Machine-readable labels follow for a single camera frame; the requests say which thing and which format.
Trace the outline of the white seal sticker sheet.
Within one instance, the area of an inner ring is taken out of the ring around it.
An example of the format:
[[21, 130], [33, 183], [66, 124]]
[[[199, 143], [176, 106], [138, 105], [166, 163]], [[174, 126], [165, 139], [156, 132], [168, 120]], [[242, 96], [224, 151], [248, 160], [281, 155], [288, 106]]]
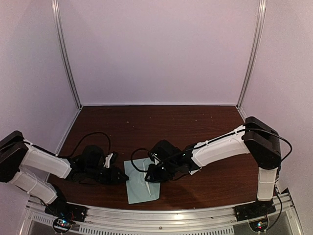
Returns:
[[192, 170], [192, 171], [190, 171], [190, 172], [189, 172], [189, 174], [190, 174], [190, 175], [193, 175], [193, 174], [195, 174], [195, 173], [199, 172], [200, 170], [201, 170], [201, 169]]

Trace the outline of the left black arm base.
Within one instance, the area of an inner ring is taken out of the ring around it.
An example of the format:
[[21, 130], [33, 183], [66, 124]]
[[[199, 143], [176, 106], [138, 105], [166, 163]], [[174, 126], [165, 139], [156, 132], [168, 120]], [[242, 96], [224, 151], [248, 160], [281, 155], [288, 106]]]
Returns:
[[65, 220], [84, 222], [87, 207], [68, 203], [61, 190], [56, 186], [55, 189], [57, 198], [46, 206], [45, 213]]

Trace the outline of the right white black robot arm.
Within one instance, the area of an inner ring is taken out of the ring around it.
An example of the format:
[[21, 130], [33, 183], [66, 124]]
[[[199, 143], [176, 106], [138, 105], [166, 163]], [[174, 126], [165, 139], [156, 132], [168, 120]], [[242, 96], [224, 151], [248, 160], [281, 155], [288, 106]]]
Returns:
[[177, 173], [190, 175], [203, 167], [229, 157], [251, 154], [258, 172], [257, 201], [251, 204], [251, 212], [261, 216], [269, 209], [276, 176], [282, 162], [279, 134], [255, 117], [227, 134], [211, 140], [194, 143], [183, 150], [167, 140], [159, 141], [150, 151], [145, 181], [163, 183], [173, 180]]

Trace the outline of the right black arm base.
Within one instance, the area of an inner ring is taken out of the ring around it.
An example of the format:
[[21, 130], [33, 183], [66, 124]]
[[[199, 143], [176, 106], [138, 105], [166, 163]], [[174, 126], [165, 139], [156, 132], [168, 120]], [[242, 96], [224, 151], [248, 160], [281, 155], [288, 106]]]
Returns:
[[250, 220], [276, 212], [273, 202], [274, 189], [275, 184], [269, 187], [259, 186], [255, 201], [235, 206], [234, 212], [237, 221]]

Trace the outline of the light blue envelope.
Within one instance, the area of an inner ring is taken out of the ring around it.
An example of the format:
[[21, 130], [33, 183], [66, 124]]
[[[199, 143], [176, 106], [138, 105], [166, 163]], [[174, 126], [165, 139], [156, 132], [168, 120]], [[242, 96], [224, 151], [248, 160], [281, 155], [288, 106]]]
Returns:
[[149, 183], [151, 197], [149, 196], [144, 180], [144, 172], [137, 171], [131, 161], [124, 161], [124, 169], [129, 180], [126, 182], [128, 204], [155, 201], [160, 198], [160, 183]]

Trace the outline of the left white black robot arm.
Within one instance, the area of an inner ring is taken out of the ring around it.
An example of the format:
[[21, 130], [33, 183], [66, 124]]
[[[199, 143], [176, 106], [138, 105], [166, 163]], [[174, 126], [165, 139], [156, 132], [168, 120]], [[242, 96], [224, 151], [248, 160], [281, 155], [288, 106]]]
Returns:
[[59, 198], [60, 193], [52, 184], [38, 178], [29, 168], [72, 182], [88, 178], [102, 185], [118, 185], [129, 177], [115, 166], [117, 156], [117, 152], [105, 153], [97, 145], [87, 145], [78, 156], [60, 156], [26, 140], [16, 130], [0, 141], [0, 181], [51, 204], [59, 217], [66, 217], [70, 213], [69, 204]]

